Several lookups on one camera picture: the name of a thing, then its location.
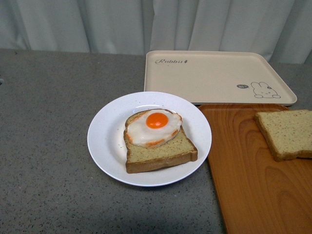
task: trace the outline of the bread slice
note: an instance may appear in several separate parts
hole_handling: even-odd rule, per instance
[[[127,127],[132,119],[143,112],[130,116],[125,123],[123,138],[127,147],[127,173],[153,171],[197,160],[197,148],[186,137],[182,126],[173,139],[156,148],[148,149],[130,143],[127,137]]]
[[[275,161],[312,157],[312,111],[258,112],[254,119]]]

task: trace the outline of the white curtain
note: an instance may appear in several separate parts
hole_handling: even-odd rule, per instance
[[[0,0],[0,48],[312,63],[312,0]]]

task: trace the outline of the wooden board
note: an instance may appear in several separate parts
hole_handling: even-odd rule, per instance
[[[205,104],[212,130],[208,161],[226,230],[312,233],[312,160],[275,162],[254,115],[277,104]]]

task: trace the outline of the white plate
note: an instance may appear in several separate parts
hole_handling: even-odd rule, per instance
[[[179,113],[186,135],[198,149],[198,159],[171,168],[128,174],[127,149],[123,140],[126,119],[136,112],[163,108]],[[109,176],[136,186],[162,186],[193,173],[205,161],[211,147],[210,125],[190,102],[167,93],[139,92],[122,96],[104,106],[92,120],[88,147],[94,162]]]

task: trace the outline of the beige tray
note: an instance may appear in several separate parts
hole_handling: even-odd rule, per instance
[[[151,51],[144,91],[170,93],[193,104],[297,101],[262,56],[242,52]]]

